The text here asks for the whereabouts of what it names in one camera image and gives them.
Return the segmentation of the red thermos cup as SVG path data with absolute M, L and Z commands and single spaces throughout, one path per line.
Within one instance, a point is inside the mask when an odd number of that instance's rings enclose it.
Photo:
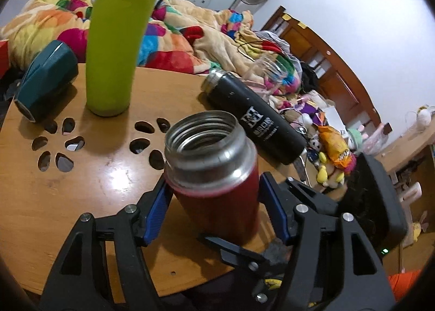
M 164 177 L 202 234 L 244 245 L 259 226 L 257 148 L 230 113 L 188 116 L 165 136 Z

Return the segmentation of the black thermos lying down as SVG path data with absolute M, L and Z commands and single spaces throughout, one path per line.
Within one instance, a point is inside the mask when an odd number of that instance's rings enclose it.
M 293 163 L 307 146 L 303 135 L 231 73 L 211 71 L 201 90 L 213 108 L 234 115 L 255 145 L 279 163 Z

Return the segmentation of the dark teal ceramic cup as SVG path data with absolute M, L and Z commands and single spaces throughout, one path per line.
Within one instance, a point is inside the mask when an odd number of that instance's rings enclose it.
M 77 75 L 75 53 L 64 42 L 51 41 L 31 62 L 14 103 L 27 120 L 41 122 Z

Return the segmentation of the green hat plush doll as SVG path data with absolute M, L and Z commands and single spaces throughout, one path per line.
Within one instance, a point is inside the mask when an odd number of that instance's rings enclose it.
M 367 135 L 363 132 L 364 127 L 359 129 L 349 128 L 348 133 L 348 148 L 351 151 L 358 151 L 363 146 L 363 142 L 367 139 Z

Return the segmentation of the orange snack bag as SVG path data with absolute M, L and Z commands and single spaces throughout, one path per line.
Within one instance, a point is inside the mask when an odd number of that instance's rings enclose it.
M 333 165 L 345 175 L 349 175 L 354 170 L 357 160 L 345 139 L 330 126 L 319 126 L 318 133 L 320 142 Z

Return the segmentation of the wooden bed headboard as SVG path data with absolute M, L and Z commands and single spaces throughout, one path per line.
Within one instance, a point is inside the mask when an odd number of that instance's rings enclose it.
M 310 27 L 291 16 L 283 6 L 262 27 L 290 45 L 290 52 L 316 73 L 318 92 L 335 103 L 345 125 L 361 123 L 375 130 L 383 121 L 354 71 Z

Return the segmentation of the clear glass jar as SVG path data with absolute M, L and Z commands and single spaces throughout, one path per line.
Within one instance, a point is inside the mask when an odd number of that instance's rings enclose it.
M 262 94 L 273 94 L 288 76 L 288 70 L 276 58 L 269 54 L 256 59 L 241 78 L 248 83 L 262 85 Z

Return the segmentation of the colourful heart blanket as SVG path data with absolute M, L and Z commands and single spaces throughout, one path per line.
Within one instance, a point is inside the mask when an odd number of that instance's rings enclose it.
M 49 42 L 63 41 L 79 62 L 86 58 L 88 28 L 93 0 L 29 0 L 4 27 L 9 58 L 25 70 Z M 277 96 L 294 94 L 301 86 L 302 69 L 269 35 L 252 30 L 249 11 L 213 11 L 187 0 L 157 0 L 142 38 L 137 64 L 187 74 L 213 68 L 246 75 L 252 62 L 262 56 L 279 61 L 286 76 L 250 74 L 249 80 L 274 88 Z

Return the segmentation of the red gift box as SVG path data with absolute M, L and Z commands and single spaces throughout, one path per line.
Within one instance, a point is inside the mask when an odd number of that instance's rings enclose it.
M 8 40 L 0 40 L 0 78 L 10 68 Z

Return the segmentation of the green tall bottle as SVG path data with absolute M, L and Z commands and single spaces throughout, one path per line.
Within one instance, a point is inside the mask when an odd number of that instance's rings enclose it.
M 117 116 L 131 103 L 133 77 L 157 0 L 94 0 L 86 46 L 86 104 Z

